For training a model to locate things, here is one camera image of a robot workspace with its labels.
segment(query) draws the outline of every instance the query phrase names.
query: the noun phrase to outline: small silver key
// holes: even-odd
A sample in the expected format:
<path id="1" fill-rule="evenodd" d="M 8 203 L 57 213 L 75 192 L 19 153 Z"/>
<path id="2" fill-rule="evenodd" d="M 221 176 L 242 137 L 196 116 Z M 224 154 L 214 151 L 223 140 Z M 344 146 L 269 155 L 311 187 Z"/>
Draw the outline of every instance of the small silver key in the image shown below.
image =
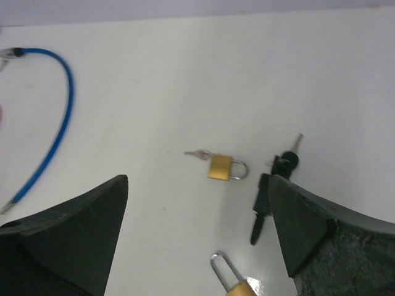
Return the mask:
<path id="1" fill-rule="evenodd" d="M 211 152 L 208 150 L 204 150 L 204 149 L 199 149 L 196 151 L 189 151 L 189 152 L 184 152 L 185 155 L 192 155 L 197 157 L 198 159 L 201 160 L 209 160 L 211 159 Z"/>

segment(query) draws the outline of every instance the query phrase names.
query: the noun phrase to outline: black plastic piece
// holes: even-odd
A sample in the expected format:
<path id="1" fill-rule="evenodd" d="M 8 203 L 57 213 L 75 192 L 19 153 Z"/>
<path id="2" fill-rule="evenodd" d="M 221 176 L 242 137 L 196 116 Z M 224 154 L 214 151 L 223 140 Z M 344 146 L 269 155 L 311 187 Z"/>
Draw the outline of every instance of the black plastic piece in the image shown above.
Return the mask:
<path id="1" fill-rule="evenodd" d="M 316 196 L 279 176 L 269 198 L 299 296 L 395 295 L 395 224 Z"/>
<path id="2" fill-rule="evenodd" d="M 12 49 L 12 51 L 13 51 L 13 53 L 14 53 L 14 55 L 15 55 L 16 57 L 21 57 L 21 56 L 24 56 L 24 55 L 25 55 L 25 53 L 23 52 L 23 49 L 22 49 L 21 47 L 14 47 L 14 48 Z"/>
<path id="3" fill-rule="evenodd" d="M 297 167 L 299 157 L 291 151 L 284 152 L 280 157 L 275 156 L 270 175 L 262 174 L 259 181 L 259 191 L 255 200 L 253 210 L 256 212 L 256 220 L 252 227 L 250 243 L 255 245 L 259 239 L 260 233 L 264 226 L 265 217 L 272 214 L 268 196 L 268 184 L 271 176 L 279 175 L 289 179 L 292 171 Z"/>
<path id="4" fill-rule="evenodd" d="M 0 227 L 0 295 L 103 296 L 128 198 L 126 176 Z"/>

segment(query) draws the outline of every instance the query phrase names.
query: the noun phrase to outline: key head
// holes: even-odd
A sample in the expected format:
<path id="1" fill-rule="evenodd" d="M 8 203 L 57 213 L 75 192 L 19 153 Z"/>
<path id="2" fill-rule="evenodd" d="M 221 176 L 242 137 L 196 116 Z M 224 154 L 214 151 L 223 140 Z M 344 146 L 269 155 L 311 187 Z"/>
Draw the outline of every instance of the key head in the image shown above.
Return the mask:
<path id="1" fill-rule="evenodd" d="M 279 175 L 285 179 L 289 179 L 292 174 L 292 170 L 287 166 L 288 161 L 282 159 L 280 156 L 276 155 L 274 158 L 271 175 Z"/>
<path id="2" fill-rule="evenodd" d="M 299 164 L 299 157 L 293 151 L 284 152 L 281 159 L 285 160 L 283 165 L 287 166 L 291 171 L 293 171 Z"/>

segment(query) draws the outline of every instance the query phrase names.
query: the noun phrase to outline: padlock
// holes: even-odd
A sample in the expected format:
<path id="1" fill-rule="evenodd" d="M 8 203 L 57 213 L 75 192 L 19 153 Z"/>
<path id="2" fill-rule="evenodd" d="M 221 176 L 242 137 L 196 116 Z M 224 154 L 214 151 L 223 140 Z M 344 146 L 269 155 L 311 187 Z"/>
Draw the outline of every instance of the padlock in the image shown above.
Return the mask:
<path id="1" fill-rule="evenodd" d="M 225 278 L 222 276 L 222 273 L 220 273 L 218 270 L 218 267 L 215 264 L 215 259 L 218 257 L 222 257 L 225 260 L 229 268 L 232 270 L 232 273 L 236 276 L 239 283 L 234 287 L 230 287 L 228 285 Z M 250 285 L 247 283 L 247 280 L 243 279 L 239 271 L 235 268 L 233 263 L 229 260 L 228 256 L 224 252 L 214 253 L 210 258 L 210 264 L 218 279 L 220 280 L 223 288 L 227 292 L 226 296 L 256 296 Z"/>
<path id="2" fill-rule="evenodd" d="M 232 176 L 231 168 L 233 163 L 242 165 L 245 169 L 245 173 L 242 176 Z M 229 181 L 244 179 L 249 173 L 247 163 L 240 160 L 234 160 L 230 156 L 213 154 L 211 157 L 211 164 L 209 169 L 209 178 Z"/>

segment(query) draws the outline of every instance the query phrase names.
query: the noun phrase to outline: white table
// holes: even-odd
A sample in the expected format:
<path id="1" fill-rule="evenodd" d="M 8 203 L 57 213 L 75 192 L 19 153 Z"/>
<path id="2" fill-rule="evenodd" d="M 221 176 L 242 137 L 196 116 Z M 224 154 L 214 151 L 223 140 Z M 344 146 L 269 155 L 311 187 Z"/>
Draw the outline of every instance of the white table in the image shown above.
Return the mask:
<path id="1" fill-rule="evenodd" d="M 56 158 L 2 222 L 117 175 L 129 200 L 106 295 L 223 295 L 210 254 L 227 251 L 265 296 L 294 295 L 273 220 L 249 245 L 264 163 L 305 140 L 292 180 L 395 222 L 395 9 L 6 28 L 0 47 L 40 46 L 72 65 L 77 97 Z M 57 63 L 0 74 L 0 202 L 31 175 L 65 104 Z M 198 148 L 251 166 L 208 179 Z"/>

